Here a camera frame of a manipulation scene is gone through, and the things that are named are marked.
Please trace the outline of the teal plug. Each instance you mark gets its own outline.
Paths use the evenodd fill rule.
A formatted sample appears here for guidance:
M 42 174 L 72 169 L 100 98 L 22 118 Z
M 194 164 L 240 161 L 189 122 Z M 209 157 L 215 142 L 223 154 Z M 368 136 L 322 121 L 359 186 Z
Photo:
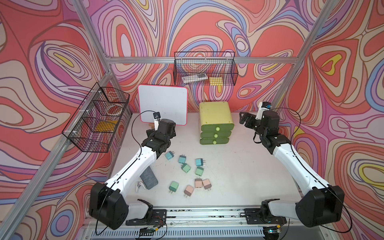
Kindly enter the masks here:
M 165 157 L 167 160 L 171 160 L 172 158 L 174 158 L 174 156 L 175 156 L 175 154 L 172 151 L 169 151 L 165 154 Z
M 187 160 L 187 157 L 185 155 L 180 155 L 178 159 L 178 163 L 183 165 L 186 163 L 186 160 Z
M 206 161 L 202 158 L 196 159 L 195 162 L 197 167 L 202 167 L 206 164 Z

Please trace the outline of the yellow green drawer cabinet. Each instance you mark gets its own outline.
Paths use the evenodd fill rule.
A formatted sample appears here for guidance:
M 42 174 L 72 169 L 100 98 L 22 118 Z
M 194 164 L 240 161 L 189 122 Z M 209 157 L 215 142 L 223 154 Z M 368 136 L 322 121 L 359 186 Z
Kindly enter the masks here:
M 200 125 L 233 123 L 228 102 L 203 102 L 199 104 Z

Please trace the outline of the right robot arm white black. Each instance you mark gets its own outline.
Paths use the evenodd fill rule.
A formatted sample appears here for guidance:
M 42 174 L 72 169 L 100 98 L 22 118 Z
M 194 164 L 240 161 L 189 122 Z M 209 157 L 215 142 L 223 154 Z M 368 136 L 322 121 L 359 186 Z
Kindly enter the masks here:
M 272 217 L 299 220 L 306 227 L 322 226 L 340 221 L 345 193 L 320 177 L 299 156 L 291 141 L 279 132 L 279 115 L 269 109 L 260 109 L 253 115 L 241 112 L 240 124 L 255 131 L 261 144 L 279 160 L 303 193 L 298 202 L 280 199 L 262 202 L 265 221 Z

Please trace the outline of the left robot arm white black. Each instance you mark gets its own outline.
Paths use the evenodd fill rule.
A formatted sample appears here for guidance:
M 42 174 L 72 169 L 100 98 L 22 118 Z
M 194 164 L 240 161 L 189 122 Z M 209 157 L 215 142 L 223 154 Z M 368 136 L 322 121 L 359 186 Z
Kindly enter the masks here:
M 176 123 L 172 120 L 160 120 L 156 130 L 147 130 L 147 138 L 138 152 L 117 174 L 103 184 L 94 184 L 89 207 L 91 217 L 112 230 L 127 221 L 141 220 L 147 223 L 152 220 L 152 204 L 142 199 L 129 202 L 126 198 L 131 185 L 166 152 L 171 139 L 176 136 L 175 127 Z

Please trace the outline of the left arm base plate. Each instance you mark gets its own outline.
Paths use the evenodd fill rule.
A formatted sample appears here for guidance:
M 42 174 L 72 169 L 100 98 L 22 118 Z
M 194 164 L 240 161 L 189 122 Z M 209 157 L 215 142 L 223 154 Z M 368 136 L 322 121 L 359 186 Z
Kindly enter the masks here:
M 143 219 L 126 221 L 126 226 L 162 226 L 167 219 L 166 209 L 150 210 Z

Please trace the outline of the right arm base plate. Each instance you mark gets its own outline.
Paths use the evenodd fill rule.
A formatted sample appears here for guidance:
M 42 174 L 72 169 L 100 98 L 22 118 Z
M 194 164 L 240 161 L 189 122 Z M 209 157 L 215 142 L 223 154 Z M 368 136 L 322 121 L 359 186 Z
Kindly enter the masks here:
M 277 226 L 277 225 L 283 226 L 287 223 L 286 218 L 273 216 L 264 207 L 244 209 L 244 212 L 240 213 L 240 216 L 246 219 L 248 225 L 264 224 L 264 225 L 272 225 L 272 226 Z

